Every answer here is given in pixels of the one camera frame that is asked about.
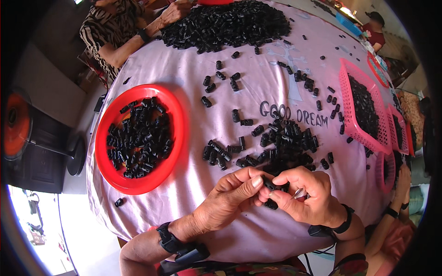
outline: red plastic basket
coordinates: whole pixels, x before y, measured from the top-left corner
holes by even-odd
[[[411,156],[414,155],[414,149],[413,149],[413,138],[412,138],[412,128],[410,126],[410,121],[407,122],[407,138],[408,138],[408,151],[411,154]]]
[[[345,58],[340,58],[340,60],[341,70],[339,71],[339,84],[341,85],[342,101],[344,105],[345,133],[373,152],[381,151],[390,154],[392,152],[390,127],[388,126],[384,101],[382,100],[379,88],[374,81],[356,65]],[[379,116],[377,139],[374,139],[370,134],[363,131],[356,121],[353,95],[351,93],[351,86],[347,73],[354,77],[360,84],[365,85],[368,92],[371,94],[371,98],[374,101],[374,110]]]
[[[402,127],[402,149],[399,148],[397,134],[396,134],[396,126],[394,125],[393,115],[397,117],[399,121],[400,127]],[[408,151],[408,139],[407,139],[407,125],[405,124],[405,120],[399,111],[396,110],[391,104],[388,104],[387,108],[387,117],[388,123],[390,125],[390,137],[391,137],[391,145],[394,151],[398,151],[405,155],[409,154]]]
[[[388,165],[388,177],[384,180],[384,160],[387,160]],[[384,192],[389,193],[394,185],[394,179],[396,178],[396,163],[394,160],[394,153],[386,155],[380,152],[377,155],[376,160],[376,183],[377,186]]]

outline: metal tool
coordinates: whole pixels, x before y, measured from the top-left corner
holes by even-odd
[[[309,198],[309,194],[306,192],[306,190],[304,189],[304,187],[299,188],[298,190],[296,190],[295,194],[292,196],[292,198],[297,199],[300,197],[305,197],[307,196],[307,198]]]

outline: pink tablecloth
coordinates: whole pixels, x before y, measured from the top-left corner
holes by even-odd
[[[271,122],[268,111],[275,108],[281,109],[287,118],[296,120],[302,130],[310,127],[317,135],[320,147],[311,156],[319,170],[322,170],[320,160],[333,152],[335,163],[326,172],[330,175],[332,194],[340,202],[355,209],[365,225],[373,223],[384,209],[386,196],[375,183],[376,154],[367,159],[360,143],[346,143],[347,136],[339,134],[342,123],[338,116],[334,120],[329,117],[335,106],[326,102],[330,94],[327,86],[331,86],[336,90],[333,96],[342,106],[338,72],[339,58],[344,57],[377,83],[385,104],[393,103],[388,89],[379,84],[370,70],[366,50],[350,36],[339,37],[343,32],[320,18],[282,4],[265,2],[295,20],[290,22],[293,29],[286,38],[292,46],[275,41],[260,47],[260,55],[255,55],[254,47],[248,45],[236,49],[224,46],[218,53],[197,55],[196,48],[177,50],[166,47],[162,41],[153,41],[134,53],[124,65],[109,90],[101,115],[124,91],[144,83],[161,84],[180,100],[188,116],[190,137],[182,158],[162,185],[147,194],[127,196],[114,190],[98,170],[94,155],[95,126],[86,166],[91,210],[119,237],[131,239],[150,226],[175,220],[195,210],[219,178],[238,169],[235,166],[237,158],[247,154],[257,157],[263,151],[259,146],[260,137],[252,137],[251,131]],[[232,59],[230,56],[235,51],[241,53],[240,57]],[[228,80],[215,77],[217,60],[222,61],[221,71],[225,75],[241,73],[238,92],[232,91]],[[294,72],[302,70],[315,80],[322,111],[316,110],[317,99],[303,88],[303,82],[296,83],[294,76],[277,66],[276,61],[288,63]],[[206,75],[212,76],[217,86],[209,95],[202,85]],[[131,79],[123,85],[128,77]],[[204,107],[200,101],[202,96],[208,96],[213,103],[211,108]],[[242,118],[253,119],[254,126],[233,123],[232,109],[238,109]],[[238,144],[239,136],[245,136],[247,150],[234,155],[226,171],[221,172],[218,166],[209,166],[202,160],[203,148],[210,139],[226,147]],[[366,164],[371,165],[370,170],[366,170]],[[114,202],[120,197],[125,198],[126,203],[116,208]],[[280,261],[331,244],[328,238],[310,237],[308,227],[293,221],[281,210],[255,207],[225,229],[208,233],[200,240],[211,251],[211,260]]]

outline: black wrist strap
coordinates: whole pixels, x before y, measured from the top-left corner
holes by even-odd
[[[166,222],[158,227],[156,230],[160,234],[161,247],[169,253],[175,254],[179,250],[185,248],[185,245],[180,242],[172,233],[169,232],[168,226],[170,222]]]
[[[391,209],[390,207],[387,207],[385,209],[384,215],[386,215],[386,214],[392,216],[395,219],[397,219],[397,217],[399,216],[399,214],[396,211],[394,211],[393,209]]]
[[[146,29],[140,29],[138,31],[138,34],[141,36],[141,39],[144,42],[146,42],[146,43],[149,42],[150,37],[146,34]]]
[[[347,211],[347,220],[344,221],[341,226],[337,227],[337,228],[332,228],[332,230],[337,233],[337,234],[342,234],[345,231],[347,231],[347,229],[350,227],[351,224],[351,216],[354,213],[354,210],[350,207],[348,207],[345,204],[341,204],[342,206],[345,207],[345,210]]]
[[[409,204],[410,204],[410,202],[407,202],[407,203],[405,203],[405,204],[402,204],[401,209],[402,209],[402,210],[407,209],[407,207],[408,207]]]

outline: hand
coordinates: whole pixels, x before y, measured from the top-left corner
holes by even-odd
[[[202,232],[226,227],[253,205],[252,197],[263,186],[261,175],[273,179],[273,176],[254,167],[246,167],[222,177],[193,213]]]
[[[406,164],[402,164],[399,169],[399,177],[396,184],[396,192],[394,197],[400,202],[403,202],[407,192],[410,190],[410,184],[412,182],[410,169]]]
[[[259,200],[271,198],[279,208],[286,211],[298,222],[311,225],[339,227],[347,219],[345,208],[332,196],[330,178],[322,171],[311,172],[303,166],[283,171],[273,179],[275,185],[290,182],[289,193],[275,190],[269,193],[264,187],[259,192]],[[292,195],[301,187],[309,193],[310,198],[304,202],[292,199]]]
[[[188,0],[177,0],[172,2],[160,15],[160,19],[164,26],[167,26],[188,15],[194,5],[196,5],[196,3],[191,3]]]

